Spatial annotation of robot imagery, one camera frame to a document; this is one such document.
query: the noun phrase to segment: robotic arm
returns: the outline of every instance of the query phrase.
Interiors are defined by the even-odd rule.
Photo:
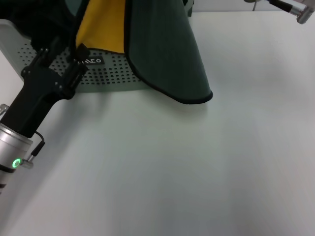
[[[63,76],[49,68],[65,46],[56,37],[47,49],[41,49],[31,64],[22,70],[24,86],[10,107],[2,104],[0,115],[0,194],[10,176],[20,166],[32,168],[32,160],[45,145],[38,127],[53,105],[70,100],[82,77],[87,72],[84,65],[89,50],[80,45]],[[32,145],[34,134],[42,138],[30,156],[23,159]]]
[[[304,8],[300,8],[300,6],[296,6],[290,3],[283,2],[281,0],[267,0],[270,4],[280,8],[283,11],[291,13],[292,15],[297,17],[297,22],[300,24],[304,24],[311,17],[313,12],[315,11],[315,0],[294,0],[295,2],[299,2],[304,5]]]

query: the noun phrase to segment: black cable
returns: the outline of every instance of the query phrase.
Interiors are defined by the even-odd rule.
[[[45,142],[44,137],[43,137],[40,133],[38,133],[37,131],[35,131],[35,134],[37,134],[37,135],[41,138],[41,140],[42,140],[43,142]]]
[[[41,151],[41,149],[44,147],[45,143],[45,139],[44,137],[38,133],[37,131],[35,132],[35,134],[37,134],[40,138],[41,138],[41,142],[37,145],[37,147],[34,148],[34,150],[31,152],[32,156],[37,156],[39,154],[39,152]]]

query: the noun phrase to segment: cable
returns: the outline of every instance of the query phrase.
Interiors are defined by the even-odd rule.
[[[41,138],[41,142],[37,145],[37,147],[34,148],[34,150],[31,152],[31,155],[33,157],[37,156],[39,154],[39,152],[41,151],[41,149],[44,147],[45,145],[45,139],[44,137],[38,133],[37,131],[35,132],[35,134],[37,134],[40,138]]]
[[[257,2],[258,2],[258,0],[255,0],[254,8],[252,9],[252,11],[256,10]]]
[[[41,138],[41,140],[42,140],[43,142],[45,142],[44,137],[43,137],[40,133],[38,133],[37,131],[35,131],[35,134],[37,134],[37,135]]]

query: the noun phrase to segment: silver metal part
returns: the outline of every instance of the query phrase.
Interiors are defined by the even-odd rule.
[[[290,14],[294,15],[294,16],[299,16],[302,13],[302,10],[296,6],[293,6]]]
[[[1,104],[0,105],[0,116],[3,115],[3,113],[5,113],[8,109],[9,109],[9,106],[7,106],[5,104]]]
[[[0,124],[0,188],[3,188],[23,157],[32,141]]]
[[[35,157],[30,154],[27,158],[22,160],[21,166],[23,166],[24,168],[29,169],[29,170],[32,169],[34,166],[34,164],[33,164],[34,158]]]
[[[313,7],[305,7],[302,13],[297,17],[297,22],[300,24],[306,23],[314,11],[315,9]]]
[[[34,167],[34,164],[31,162],[31,161],[28,161],[26,159],[23,159],[22,160],[22,164],[21,164],[22,167],[26,168],[26,169],[33,169]]]

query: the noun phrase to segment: dark green cloth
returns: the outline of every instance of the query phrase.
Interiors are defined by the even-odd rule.
[[[81,0],[65,0],[65,4],[67,5],[71,14],[75,16],[80,7]]]
[[[182,0],[127,0],[125,53],[139,78],[175,100],[212,98]]]

